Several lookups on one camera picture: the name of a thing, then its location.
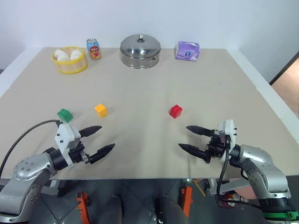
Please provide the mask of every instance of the tissue box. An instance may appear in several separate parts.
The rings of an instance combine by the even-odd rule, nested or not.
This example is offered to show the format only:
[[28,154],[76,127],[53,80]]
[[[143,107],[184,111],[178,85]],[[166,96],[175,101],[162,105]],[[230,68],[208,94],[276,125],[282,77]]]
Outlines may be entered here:
[[197,61],[199,53],[198,43],[179,41],[176,45],[176,59]]

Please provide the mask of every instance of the beige tabletop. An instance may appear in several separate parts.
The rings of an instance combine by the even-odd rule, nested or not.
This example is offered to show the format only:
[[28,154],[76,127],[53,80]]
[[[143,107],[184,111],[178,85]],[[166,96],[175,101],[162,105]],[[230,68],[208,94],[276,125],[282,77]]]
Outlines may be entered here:
[[[237,144],[263,148],[286,175],[299,174],[298,144],[226,50],[203,49],[197,62],[189,62],[163,49],[155,67],[135,70],[121,62],[119,49],[102,49],[100,60],[89,59],[87,69],[75,75],[56,71],[50,58],[54,50],[42,49],[0,98],[0,160],[24,131],[57,119],[65,108],[74,116],[70,124],[79,129],[103,126],[82,139],[87,153],[116,146],[99,162],[66,168],[57,179],[218,177],[218,159],[205,164],[178,143],[204,149],[209,138],[185,127],[214,129],[225,119],[238,128]],[[100,103],[108,108],[105,118],[94,111]],[[183,112],[174,119],[168,112],[176,104]],[[28,134],[11,154],[3,177],[10,177],[22,158],[57,147],[56,130],[47,124]],[[228,168],[226,177],[237,176],[239,169]]]

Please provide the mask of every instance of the green block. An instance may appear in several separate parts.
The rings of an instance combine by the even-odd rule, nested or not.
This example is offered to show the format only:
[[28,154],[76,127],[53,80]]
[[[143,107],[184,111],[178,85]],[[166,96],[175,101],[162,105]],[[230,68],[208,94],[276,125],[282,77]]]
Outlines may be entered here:
[[65,121],[66,123],[69,123],[70,120],[73,119],[73,115],[71,114],[71,112],[69,112],[66,109],[61,109],[58,113],[57,113],[58,117]]

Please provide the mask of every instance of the soda can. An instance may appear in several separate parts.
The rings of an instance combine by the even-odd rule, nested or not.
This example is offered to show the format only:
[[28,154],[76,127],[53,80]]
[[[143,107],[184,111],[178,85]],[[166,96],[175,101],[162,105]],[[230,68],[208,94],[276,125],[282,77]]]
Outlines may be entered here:
[[87,39],[86,46],[87,46],[88,54],[91,59],[96,60],[101,58],[100,46],[99,43],[97,42],[97,39],[95,38]]

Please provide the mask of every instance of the floor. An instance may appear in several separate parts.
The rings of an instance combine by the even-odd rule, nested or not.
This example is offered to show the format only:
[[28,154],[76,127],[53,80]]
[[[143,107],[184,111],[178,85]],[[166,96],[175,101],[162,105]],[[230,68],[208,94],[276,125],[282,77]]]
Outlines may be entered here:
[[299,118],[299,58],[272,87]]
[[[293,201],[298,208],[299,177],[288,177],[288,181]],[[29,224],[81,224],[79,211],[76,209],[76,194],[81,190],[89,195],[88,212],[91,224],[98,223],[97,220],[112,195],[119,195],[122,198],[123,224],[156,224],[155,198],[168,196],[178,200],[179,191],[185,185],[186,183],[180,179],[67,181],[61,191],[62,196],[42,194]],[[214,197],[203,196],[194,183],[188,185],[193,188],[190,224],[239,224],[240,220],[243,224],[263,223],[262,213],[259,210],[247,206],[219,208]]]

